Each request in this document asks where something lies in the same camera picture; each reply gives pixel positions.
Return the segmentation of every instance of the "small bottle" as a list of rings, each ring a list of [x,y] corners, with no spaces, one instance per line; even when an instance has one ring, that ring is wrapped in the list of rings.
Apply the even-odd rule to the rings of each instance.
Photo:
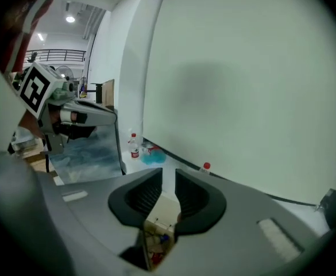
[[[210,163],[204,163],[203,167],[199,169],[199,172],[210,174]]]
[[[137,159],[140,156],[140,151],[138,150],[138,144],[136,143],[136,133],[132,133],[129,143],[129,152],[131,153],[131,158]]]

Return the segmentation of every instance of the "white wall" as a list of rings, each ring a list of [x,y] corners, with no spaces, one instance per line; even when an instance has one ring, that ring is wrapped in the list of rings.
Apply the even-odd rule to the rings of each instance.
[[[153,31],[162,0],[140,0],[123,51],[118,93],[121,151],[133,131],[142,136],[147,65]]]
[[[82,39],[82,36],[72,34],[56,34],[50,33],[43,36],[44,41],[41,41],[37,32],[34,32],[28,50],[34,49],[73,49],[86,51],[88,40]]]
[[[87,49],[85,53],[85,60],[84,60],[85,65],[84,65],[84,70],[82,72],[82,77],[85,77],[85,78],[87,78],[88,76],[88,69],[89,69],[90,59],[91,59],[91,51],[94,46],[95,38],[96,38],[96,34],[90,34],[90,38],[88,39]]]
[[[94,45],[92,46],[90,63],[88,66],[87,83],[88,88],[93,90],[95,88],[91,83],[103,83],[108,80],[105,77],[108,55],[109,55],[109,25],[110,25],[110,11],[104,14],[103,20],[100,23],[98,32],[96,33]],[[95,93],[88,95],[89,99],[96,100]]]
[[[164,0],[144,137],[317,204],[336,189],[336,22],[320,0]]]
[[[161,1],[122,0],[104,16],[96,34],[88,83],[115,80],[121,151],[127,150],[130,131],[142,134],[146,70]]]

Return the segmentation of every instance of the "red object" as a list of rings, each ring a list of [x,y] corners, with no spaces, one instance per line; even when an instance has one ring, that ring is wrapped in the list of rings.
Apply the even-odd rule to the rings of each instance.
[[[152,255],[151,261],[154,265],[157,265],[161,262],[161,260],[163,259],[163,255],[162,254],[156,254],[154,253]]]
[[[160,149],[159,146],[154,145],[153,147],[151,147],[151,148],[148,149],[148,152],[150,154],[153,150],[159,150],[159,149]]]

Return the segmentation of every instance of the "railing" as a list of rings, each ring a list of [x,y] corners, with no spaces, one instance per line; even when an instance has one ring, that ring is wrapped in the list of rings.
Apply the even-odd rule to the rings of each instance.
[[[26,51],[24,63],[33,62],[83,62],[86,51],[72,49],[39,49]]]

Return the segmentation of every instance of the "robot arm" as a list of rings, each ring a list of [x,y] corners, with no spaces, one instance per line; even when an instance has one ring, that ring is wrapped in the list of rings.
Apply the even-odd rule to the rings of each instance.
[[[89,137],[96,126],[114,124],[117,115],[92,101],[75,97],[74,85],[53,69],[34,62],[27,70],[19,96],[45,135],[46,154],[60,154],[69,139]],[[53,124],[50,113],[60,112]]]

